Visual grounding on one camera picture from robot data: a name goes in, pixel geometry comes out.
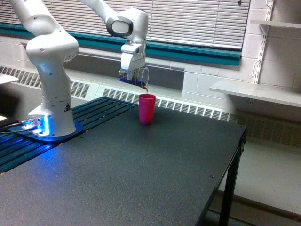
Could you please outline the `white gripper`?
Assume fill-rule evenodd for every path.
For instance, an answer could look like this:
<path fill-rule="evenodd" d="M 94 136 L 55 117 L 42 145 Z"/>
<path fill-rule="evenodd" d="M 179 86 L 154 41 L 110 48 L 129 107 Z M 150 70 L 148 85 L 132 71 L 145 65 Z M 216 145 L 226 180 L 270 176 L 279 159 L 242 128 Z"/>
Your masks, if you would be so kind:
<path fill-rule="evenodd" d="M 132 83 L 139 84 L 139 69 L 145 66 L 146 42 L 126 42 L 121 47 L 121 68 L 132 71 Z"/>

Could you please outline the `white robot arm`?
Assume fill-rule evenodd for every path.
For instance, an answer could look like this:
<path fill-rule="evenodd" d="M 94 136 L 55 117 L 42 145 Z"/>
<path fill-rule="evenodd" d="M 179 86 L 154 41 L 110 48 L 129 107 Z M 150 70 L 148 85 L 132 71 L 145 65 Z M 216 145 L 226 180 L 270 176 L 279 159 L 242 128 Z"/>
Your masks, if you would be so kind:
<path fill-rule="evenodd" d="M 79 44 L 42 1 L 12 0 L 10 4 L 24 28 L 34 35 L 26 45 L 26 54 L 41 80 L 41 104 L 28 115 L 34 121 L 23 128 L 39 137 L 67 136 L 76 127 L 71 109 L 71 80 L 64 63 L 78 54 Z M 126 38 L 121 48 L 120 81 L 145 86 L 141 72 L 146 58 L 147 13 L 133 7 L 116 12 L 103 0 L 87 0 L 85 4 L 105 22 L 110 35 Z"/>

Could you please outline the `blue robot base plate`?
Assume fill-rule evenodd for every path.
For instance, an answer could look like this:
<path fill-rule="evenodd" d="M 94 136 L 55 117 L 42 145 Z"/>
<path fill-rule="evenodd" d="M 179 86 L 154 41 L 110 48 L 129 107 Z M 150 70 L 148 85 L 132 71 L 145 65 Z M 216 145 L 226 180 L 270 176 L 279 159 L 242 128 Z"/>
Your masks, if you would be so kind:
<path fill-rule="evenodd" d="M 40 141 L 43 143 L 64 143 L 76 136 L 79 136 L 80 134 L 83 133 L 83 126 L 79 123 L 75 123 L 76 130 L 66 136 L 61 136 L 61 137 L 39 137 L 37 135 L 34 135 L 31 132 L 25 131 L 25 132 L 17 132 L 18 135 L 20 135 L 24 139 L 29 139 L 33 141 Z"/>

